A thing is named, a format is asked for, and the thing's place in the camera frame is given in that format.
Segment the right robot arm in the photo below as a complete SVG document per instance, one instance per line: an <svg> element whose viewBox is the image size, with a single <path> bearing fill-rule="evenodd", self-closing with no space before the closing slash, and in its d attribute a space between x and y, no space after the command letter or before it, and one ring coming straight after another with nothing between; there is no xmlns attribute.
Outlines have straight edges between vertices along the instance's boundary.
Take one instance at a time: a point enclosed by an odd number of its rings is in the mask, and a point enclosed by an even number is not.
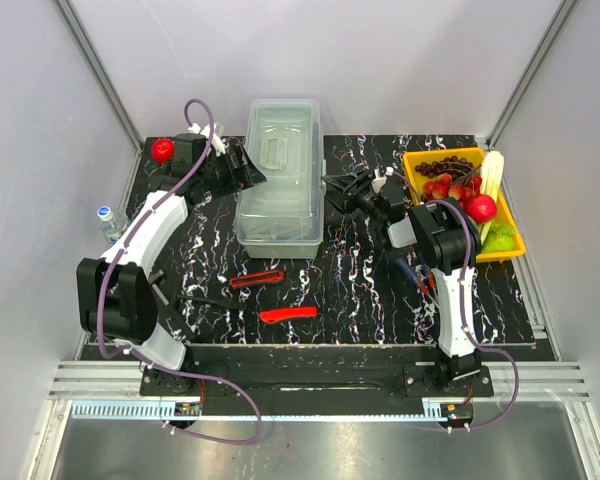
<svg viewBox="0 0 600 480"><path fill-rule="evenodd" d="M452 198L409 207L407 182L397 174L368 169L322 177L325 199L338 212L363 212L379 228L383 246L414 246L434 277L439 334L435 384L449 396L460 394L481 369L472 323L471 290L481 240L474 222Z"/></svg>

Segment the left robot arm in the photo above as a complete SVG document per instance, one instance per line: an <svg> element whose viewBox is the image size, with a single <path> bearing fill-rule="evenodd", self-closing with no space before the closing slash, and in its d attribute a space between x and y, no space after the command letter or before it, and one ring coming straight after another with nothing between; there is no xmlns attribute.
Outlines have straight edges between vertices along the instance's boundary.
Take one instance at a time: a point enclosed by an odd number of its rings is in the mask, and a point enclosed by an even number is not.
<svg viewBox="0 0 600 480"><path fill-rule="evenodd" d="M221 198L265 183L245 147L208 130L156 140L151 154L160 167L149 179L140 212L121 238L76 270L80 323L94 334L100 353L111 358L137 352L164 367L162 383L185 395L197 381L186 363L185 346L158 322L158 304L149 280L168 240L206 196Z"/></svg>

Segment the translucent green tool box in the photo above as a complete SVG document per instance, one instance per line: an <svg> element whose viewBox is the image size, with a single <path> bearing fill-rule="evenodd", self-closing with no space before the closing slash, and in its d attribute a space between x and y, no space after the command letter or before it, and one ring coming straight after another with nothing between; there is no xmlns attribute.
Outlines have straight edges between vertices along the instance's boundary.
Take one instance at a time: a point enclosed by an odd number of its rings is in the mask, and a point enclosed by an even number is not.
<svg viewBox="0 0 600 480"><path fill-rule="evenodd" d="M266 181L238 195L238 243L254 259L315 259L323 241L326 173L319 103L253 101L245 146Z"/></svg>

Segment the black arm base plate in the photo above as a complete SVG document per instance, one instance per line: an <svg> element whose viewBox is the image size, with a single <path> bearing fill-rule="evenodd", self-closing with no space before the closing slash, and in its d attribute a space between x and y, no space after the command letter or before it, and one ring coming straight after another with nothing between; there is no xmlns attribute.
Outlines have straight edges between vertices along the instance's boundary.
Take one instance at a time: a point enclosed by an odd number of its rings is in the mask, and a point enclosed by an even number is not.
<svg viewBox="0 0 600 480"><path fill-rule="evenodd" d="M417 415L425 412L427 399L462 402L494 396L485 370L472 381L450 387L438 384L431 366L416 365L196 361L190 370L237 384L264 418Z"/></svg>

